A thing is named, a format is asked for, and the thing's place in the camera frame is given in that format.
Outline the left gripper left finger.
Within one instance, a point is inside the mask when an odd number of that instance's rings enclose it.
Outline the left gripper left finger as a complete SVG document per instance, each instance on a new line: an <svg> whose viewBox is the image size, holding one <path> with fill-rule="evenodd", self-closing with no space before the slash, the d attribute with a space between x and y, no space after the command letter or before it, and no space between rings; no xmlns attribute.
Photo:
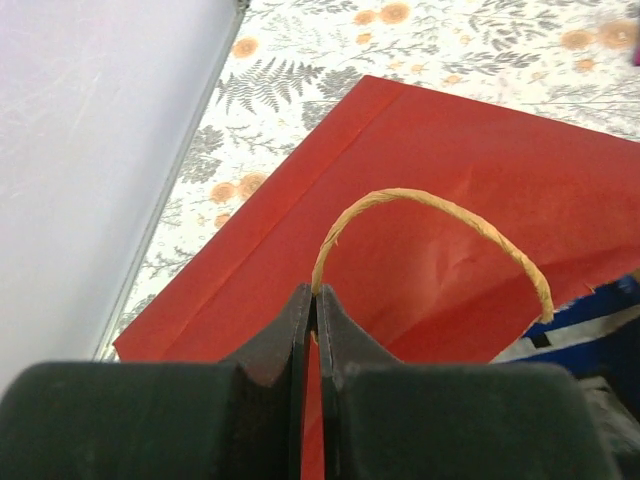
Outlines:
<svg viewBox="0 0 640 480"><path fill-rule="evenodd" d="M312 294L216 363L48 362L1 401L5 479L297 479Z"/></svg>

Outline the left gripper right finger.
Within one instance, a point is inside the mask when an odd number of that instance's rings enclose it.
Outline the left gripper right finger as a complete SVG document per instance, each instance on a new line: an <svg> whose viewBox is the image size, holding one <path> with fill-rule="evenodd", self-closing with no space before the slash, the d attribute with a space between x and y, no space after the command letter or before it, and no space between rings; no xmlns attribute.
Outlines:
<svg viewBox="0 0 640 480"><path fill-rule="evenodd" d="M570 374L542 363L410 364L314 300L329 479L616 479Z"/></svg>

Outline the red paper bag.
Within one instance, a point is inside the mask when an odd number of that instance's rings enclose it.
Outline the red paper bag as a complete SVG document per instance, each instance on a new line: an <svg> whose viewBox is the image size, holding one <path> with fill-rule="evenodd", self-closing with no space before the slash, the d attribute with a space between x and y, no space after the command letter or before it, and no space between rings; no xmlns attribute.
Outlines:
<svg viewBox="0 0 640 480"><path fill-rule="evenodd" d="M638 264L637 143L367 76L115 348L216 361L308 285L305 471L325 476L321 287L403 362L489 365Z"/></svg>

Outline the blue Doritos chip bag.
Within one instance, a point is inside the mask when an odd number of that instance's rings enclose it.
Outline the blue Doritos chip bag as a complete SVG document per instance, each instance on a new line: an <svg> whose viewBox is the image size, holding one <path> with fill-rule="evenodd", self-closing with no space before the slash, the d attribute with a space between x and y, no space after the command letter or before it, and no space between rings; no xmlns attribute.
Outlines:
<svg viewBox="0 0 640 480"><path fill-rule="evenodd" d="M574 375L639 380L639 272L596 288L534 326L494 358L496 363L553 363Z"/></svg>

